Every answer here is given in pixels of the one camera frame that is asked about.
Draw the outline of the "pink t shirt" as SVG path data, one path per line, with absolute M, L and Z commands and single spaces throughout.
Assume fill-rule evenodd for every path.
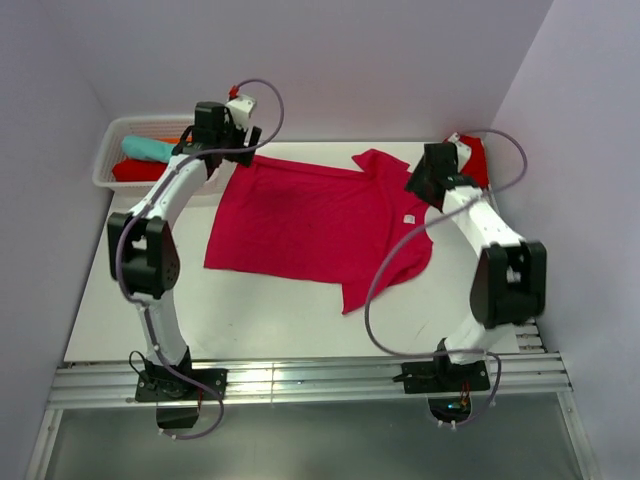
M 352 161 L 355 170 L 257 156 L 236 168 L 215 214 L 205 267 L 338 284 L 344 314 L 363 307 L 370 290 L 418 276 L 432 256 L 426 233 L 374 278 L 428 210 L 405 189 L 408 164 L 374 149 Z

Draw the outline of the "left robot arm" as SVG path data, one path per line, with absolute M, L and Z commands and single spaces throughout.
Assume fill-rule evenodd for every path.
M 145 369 L 168 366 L 158 385 L 172 399 L 187 397 L 195 386 L 174 301 L 181 263 L 172 227 L 224 160 L 251 164 L 261 137 L 260 128 L 249 126 L 255 107 L 256 100 L 242 94 L 226 103 L 198 103 L 193 123 L 169 148 L 159 180 L 128 212 L 114 213 L 107 222 L 111 276 L 145 330 Z

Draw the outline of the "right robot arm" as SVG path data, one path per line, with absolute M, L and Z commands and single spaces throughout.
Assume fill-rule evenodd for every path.
M 546 306 L 547 250 L 527 241 L 492 208 L 488 192 L 459 171 L 460 142 L 427 143 L 406 190 L 456 224 L 478 263 L 469 293 L 470 314 L 443 340 L 447 356 L 433 365 L 435 383 L 452 390 L 503 335 L 506 325 L 540 316 Z

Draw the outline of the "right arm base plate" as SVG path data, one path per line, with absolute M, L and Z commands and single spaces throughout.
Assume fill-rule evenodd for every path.
M 401 372 L 392 378 L 401 383 L 406 394 L 462 393 L 488 391 L 491 388 L 486 364 L 477 361 L 458 365 L 447 357 L 422 362 L 405 362 Z

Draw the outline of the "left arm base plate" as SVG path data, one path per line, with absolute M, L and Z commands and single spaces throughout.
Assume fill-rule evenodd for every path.
M 154 374 L 143 372 L 139 376 L 134 398 L 138 403 L 213 401 L 224 398 L 228 373 L 227 369 L 222 368 L 195 369 L 190 372 L 190 378 L 214 391 L 212 394 L 202 387 L 177 378 L 164 369 Z

